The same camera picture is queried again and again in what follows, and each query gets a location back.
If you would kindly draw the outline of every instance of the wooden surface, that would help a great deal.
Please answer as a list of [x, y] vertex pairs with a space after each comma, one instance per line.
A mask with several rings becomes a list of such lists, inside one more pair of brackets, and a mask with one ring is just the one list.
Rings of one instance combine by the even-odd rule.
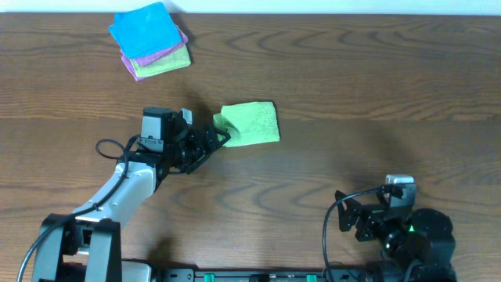
[[[174, 16], [193, 65], [140, 83], [112, 14], [0, 15], [0, 280], [13, 280], [48, 213], [107, 181], [101, 138], [126, 142], [143, 107], [271, 100], [280, 143], [225, 148], [169, 176], [122, 233], [125, 258], [201, 268], [323, 268], [336, 190], [414, 175], [416, 208], [452, 218], [461, 281], [501, 280], [501, 19], [457, 16]], [[374, 198], [362, 198], [369, 203]], [[330, 258], [363, 264], [377, 242], [341, 233]]]

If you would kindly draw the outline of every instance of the stack of cloths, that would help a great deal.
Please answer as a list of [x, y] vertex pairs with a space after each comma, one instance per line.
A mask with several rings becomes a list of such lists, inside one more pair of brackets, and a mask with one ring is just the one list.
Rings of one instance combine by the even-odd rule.
[[136, 81], [191, 64], [188, 38], [174, 25], [162, 2], [115, 14], [110, 33]]

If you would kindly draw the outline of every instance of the robotic arm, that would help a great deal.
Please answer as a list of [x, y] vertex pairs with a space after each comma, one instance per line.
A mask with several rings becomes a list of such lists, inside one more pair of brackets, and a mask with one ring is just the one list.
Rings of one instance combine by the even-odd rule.
[[[51, 214], [44, 220], [41, 237], [46, 230], [52, 232], [38, 245], [32, 282], [456, 281], [450, 264], [455, 247], [450, 218], [432, 209], [413, 211], [417, 186], [413, 177], [407, 175], [388, 175], [383, 186], [366, 192], [348, 196], [336, 192], [337, 201], [324, 222], [326, 271], [158, 269], [148, 262], [122, 260], [121, 229], [139, 205], [167, 175], [193, 172], [230, 138], [213, 125], [197, 131], [190, 127], [192, 123], [192, 114], [186, 109], [174, 112], [146, 108], [141, 134], [133, 136], [127, 146], [119, 145], [124, 151], [122, 156], [103, 155], [98, 143], [98, 153], [117, 160], [114, 174], [96, 195], [73, 211], [73, 217]], [[137, 151], [131, 151], [136, 141]], [[376, 193], [379, 204], [361, 205], [353, 199], [370, 191]], [[330, 266], [325, 230], [335, 208], [340, 231], [347, 232], [355, 226], [358, 241], [382, 243], [382, 262], [371, 262], [365, 267]], [[88, 255], [87, 266], [63, 261], [63, 255], [77, 253]]]

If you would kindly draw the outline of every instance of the purple cloth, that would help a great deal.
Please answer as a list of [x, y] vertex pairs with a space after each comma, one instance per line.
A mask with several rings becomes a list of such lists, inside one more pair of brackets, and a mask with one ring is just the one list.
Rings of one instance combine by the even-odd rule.
[[134, 67], [132, 66], [131, 61], [127, 59], [127, 57], [122, 56], [122, 62], [124, 62], [125, 67], [127, 67], [127, 71], [132, 74], [132, 76], [136, 81], [141, 81], [145, 79], [145, 78], [138, 78], [137, 75], [135, 75]]
[[160, 58], [163, 58], [165, 56], [168, 56], [170, 54], [172, 54], [174, 51], [177, 51], [179, 48], [183, 47], [184, 44], [186, 44], [188, 42], [188, 37], [186, 36], [186, 34], [184, 34], [178, 26], [175, 26], [178, 31], [179, 31], [179, 35], [181, 35], [181, 42], [179, 42], [178, 44], [172, 46], [172, 47], [169, 47], [167, 49], [163, 49], [161, 51], [158, 51], [158, 52], [155, 52], [151, 55], [148, 55], [148, 56], [144, 56], [144, 57], [141, 57], [141, 58], [137, 58], [137, 59], [133, 59], [139, 66], [141, 67], [144, 67], [144, 66], [147, 66], [149, 64], [151, 64], [152, 62], [160, 59]]

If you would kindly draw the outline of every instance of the green cloth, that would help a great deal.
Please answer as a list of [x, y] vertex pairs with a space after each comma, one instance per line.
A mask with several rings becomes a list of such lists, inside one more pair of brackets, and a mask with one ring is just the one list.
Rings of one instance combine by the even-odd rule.
[[221, 113], [215, 114], [213, 118], [214, 126], [231, 136], [224, 146], [246, 146], [280, 141], [276, 111], [272, 102], [223, 106]]
[[191, 64], [189, 59], [188, 49], [186, 45], [178, 51], [173, 52], [169, 56], [154, 61], [153, 63], [141, 67], [134, 60], [131, 60], [134, 67], [135, 75], [138, 78], [147, 78], [157, 74], [163, 74], [167, 71], [173, 71], [181, 67], [188, 67]]

